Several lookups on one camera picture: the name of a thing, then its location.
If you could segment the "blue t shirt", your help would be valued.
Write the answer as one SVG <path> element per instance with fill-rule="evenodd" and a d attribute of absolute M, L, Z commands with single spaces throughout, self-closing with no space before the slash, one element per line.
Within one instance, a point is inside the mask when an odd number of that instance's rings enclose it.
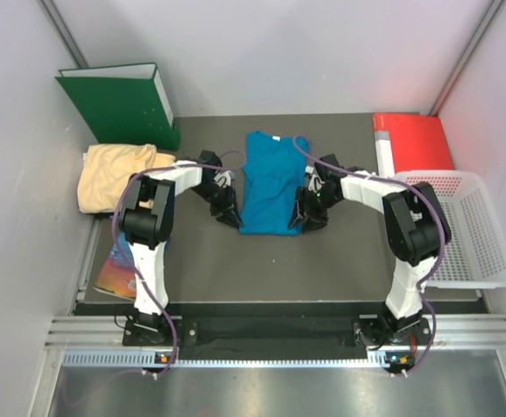
<path fill-rule="evenodd" d="M 262 131 L 246 136 L 241 218 L 243 235 L 295 237 L 302 227 L 289 227 L 296 190 L 304 186 L 309 142 L 299 137 L 271 136 Z"/>

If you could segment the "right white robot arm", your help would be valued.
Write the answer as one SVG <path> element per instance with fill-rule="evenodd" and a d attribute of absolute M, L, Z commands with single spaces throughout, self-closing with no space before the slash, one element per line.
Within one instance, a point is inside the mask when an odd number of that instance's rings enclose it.
<path fill-rule="evenodd" d="M 390 291 L 377 318 L 357 330 L 371 350 L 408 338 L 419 324 L 427 280 L 451 239 L 448 221 L 427 182 L 408 185 L 359 169 L 345 169 L 330 154 L 308 167 L 309 183 L 295 192 L 289 226 L 304 233 L 328 224 L 328 210 L 344 200 L 381 213 L 395 256 Z"/>

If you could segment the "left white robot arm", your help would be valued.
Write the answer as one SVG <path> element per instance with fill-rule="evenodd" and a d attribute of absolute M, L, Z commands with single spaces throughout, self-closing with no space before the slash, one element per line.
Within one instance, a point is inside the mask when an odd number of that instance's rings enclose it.
<path fill-rule="evenodd" d="M 164 253 L 169 243 L 176 197 L 187 190 L 210 205 L 218 222 L 239 229 L 243 221 L 236 202 L 232 174 L 222 157 L 204 150 L 195 159 L 183 159 L 130 176 L 116 205 L 112 228 L 130 248 L 120 255 L 136 279 L 134 310 L 127 315 L 123 344 L 155 347 L 177 344 L 176 326 L 167 312 L 169 296 L 164 283 Z"/>

